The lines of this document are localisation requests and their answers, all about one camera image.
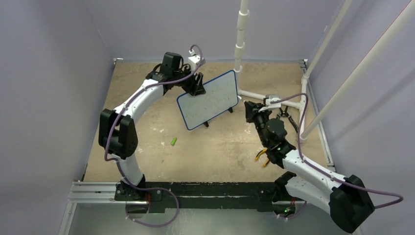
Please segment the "blue framed whiteboard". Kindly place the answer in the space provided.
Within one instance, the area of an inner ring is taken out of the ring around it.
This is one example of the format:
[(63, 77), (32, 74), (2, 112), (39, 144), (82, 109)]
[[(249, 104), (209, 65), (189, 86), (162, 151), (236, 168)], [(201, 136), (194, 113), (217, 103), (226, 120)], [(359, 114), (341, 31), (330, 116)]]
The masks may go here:
[(203, 84), (206, 93), (191, 96), (184, 93), (177, 97), (177, 104), (187, 130), (193, 130), (239, 103), (237, 78), (230, 70)]

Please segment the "green marker cap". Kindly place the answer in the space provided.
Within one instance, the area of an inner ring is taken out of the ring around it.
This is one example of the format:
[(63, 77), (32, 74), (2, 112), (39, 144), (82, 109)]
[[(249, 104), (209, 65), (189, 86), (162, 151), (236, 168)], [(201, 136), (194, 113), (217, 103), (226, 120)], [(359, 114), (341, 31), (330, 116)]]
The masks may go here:
[(175, 145), (175, 143), (176, 143), (177, 139), (178, 139), (177, 137), (174, 137), (174, 138), (173, 138), (173, 140), (172, 140), (172, 142), (171, 142), (171, 145), (172, 145), (172, 146), (174, 146), (174, 145)]

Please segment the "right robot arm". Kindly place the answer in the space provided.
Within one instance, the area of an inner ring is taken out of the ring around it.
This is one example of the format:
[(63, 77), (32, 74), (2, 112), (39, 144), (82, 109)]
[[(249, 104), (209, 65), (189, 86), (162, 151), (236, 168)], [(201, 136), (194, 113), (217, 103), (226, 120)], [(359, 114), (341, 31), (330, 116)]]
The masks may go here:
[(343, 231), (353, 233), (375, 211), (363, 181), (345, 177), (301, 155), (287, 139), (284, 122), (270, 118), (265, 105), (244, 101), (245, 119), (258, 133), (263, 149), (256, 158), (266, 155), (268, 163), (286, 172), (275, 180), (273, 201), (299, 198), (328, 213)]

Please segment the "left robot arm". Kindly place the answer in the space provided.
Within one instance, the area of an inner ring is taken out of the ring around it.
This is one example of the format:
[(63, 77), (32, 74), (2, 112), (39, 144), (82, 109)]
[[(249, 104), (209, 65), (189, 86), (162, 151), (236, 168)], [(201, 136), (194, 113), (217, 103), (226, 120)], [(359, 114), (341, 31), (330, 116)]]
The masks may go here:
[(205, 94), (203, 74), (197, 70), (205, 63), (201, 53), (190, 50), (187, 63), (181, 55), (167, 52), (145, 77), (142, 85), (116, 108), (104, 109), (99, 117), (98, 143), (104, 148), (104, 160), (114, 161), (127, 194), (140, 200), (146, 194), (145, 176), (135, 152), (138, 147), (136, 123), (147, 109), (173, 87), (181, 87), (191, 96)]

